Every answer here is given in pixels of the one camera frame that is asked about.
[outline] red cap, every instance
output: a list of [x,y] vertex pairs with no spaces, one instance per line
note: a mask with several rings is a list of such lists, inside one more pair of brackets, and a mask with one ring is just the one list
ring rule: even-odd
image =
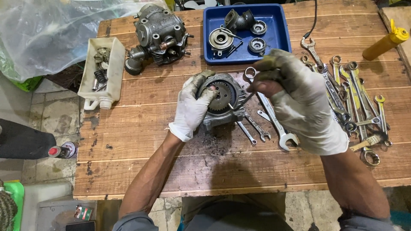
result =
[[58,152],[57,148],[50,148],[50,150],[48,151],[48,153],[49,153],[50,155],[56,155],[57,152]]

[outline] wooden workbench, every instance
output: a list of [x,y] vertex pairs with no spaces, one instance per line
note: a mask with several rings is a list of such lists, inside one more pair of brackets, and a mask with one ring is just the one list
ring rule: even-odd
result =
[[[306,54],[300,40],[312,26],[314,1],[282,6],[291,47],[299,58]],[[114,108],[84,113],[75,198],[121,199],[165,138],[184,81],[205,69],[231,73],[239,80],[238,75],[249,66],[207,65],[203,58],[203,12],[176,14],[185,22],[187,32],[195,36],[188,40],[187,50],[192,54],[171,65],[150,63],[138,76],[124,72],[121,99]],[[97,36],[116,36],[130,49],[138,43],[133,21],[132,17],[102,21]],[[411,184],[410,79],[395,49],[371,62],[361,56],[386,33],[370,0],[318,1],[318,21],[311,34],[317,53],[324,62],[333,55],[340,55],[344,63],[358,61],[368,93],[386,98],[386,119],[394,146],[388,150],[375,146],[381,164],[370,168],[384,187]],[[234,124],[217,127],[211,133],[200,129],[176,156],[161,197],[327,189],[320,158],[299,148],[290,152],[280,149],[272,125],[256,114],[262,109],[257,99],[250,100],[246,108],[272,139],[266,143],[258,140],[252,146]],[[257,132],[244,123],[257,139]]]

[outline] transparent plastic sheet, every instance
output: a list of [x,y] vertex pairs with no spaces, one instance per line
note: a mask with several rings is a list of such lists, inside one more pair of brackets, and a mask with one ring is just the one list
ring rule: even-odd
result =
[[2,0],[0,71],[24,82],[85,60],[102,20],[135,15],[164,0]]

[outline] hand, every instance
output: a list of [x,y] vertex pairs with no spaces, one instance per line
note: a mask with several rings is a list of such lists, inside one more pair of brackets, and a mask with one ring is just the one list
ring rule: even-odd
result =
[[174,122],[169,123],[169,127],[171,133],[183,142],[193,138],[193,132],[206,116],[208,105],[218,94],[212,86],[204,89],[199,99],[196,99],[198,88],[208,77],[214,75],[215,72],[210,70],[195,74],[184,83],[182,90],[178,93]]
[[261,92],[270,99],[278,121],[297,135],[304,150],[318,155],[347,150],[348,136],[331,117],[321,74],[280,49],[272,49],[254,67],[260,73],[248,91]]

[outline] yellow cap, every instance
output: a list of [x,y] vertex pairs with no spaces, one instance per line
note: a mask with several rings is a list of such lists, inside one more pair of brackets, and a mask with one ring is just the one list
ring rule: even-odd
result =
[[391,41],[393,41],[394,43],[400,44],[400,43],[405,42],[409,37],[410,37],[409,33],[404,28],[395,27],[394,19],[391,19],[391,33],[390,33]]

